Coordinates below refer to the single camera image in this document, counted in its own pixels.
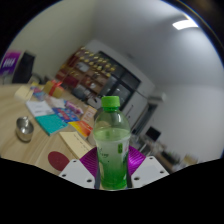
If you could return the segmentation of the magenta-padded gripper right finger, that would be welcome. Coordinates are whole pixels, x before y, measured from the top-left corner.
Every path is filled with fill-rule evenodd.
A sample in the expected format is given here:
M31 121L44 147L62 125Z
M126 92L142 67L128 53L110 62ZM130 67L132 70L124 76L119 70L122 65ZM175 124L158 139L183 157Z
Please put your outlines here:
M140 188L168 176L169 173L154 156L145 156L129 147L127 186Z

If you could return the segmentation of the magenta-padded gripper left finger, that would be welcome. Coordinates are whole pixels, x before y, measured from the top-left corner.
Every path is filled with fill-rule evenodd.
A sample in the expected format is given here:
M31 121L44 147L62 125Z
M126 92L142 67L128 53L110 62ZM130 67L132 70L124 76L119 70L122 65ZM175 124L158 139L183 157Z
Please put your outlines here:
M59 176L84 188L99 189L97 148L91 149L81 159L71 160Z

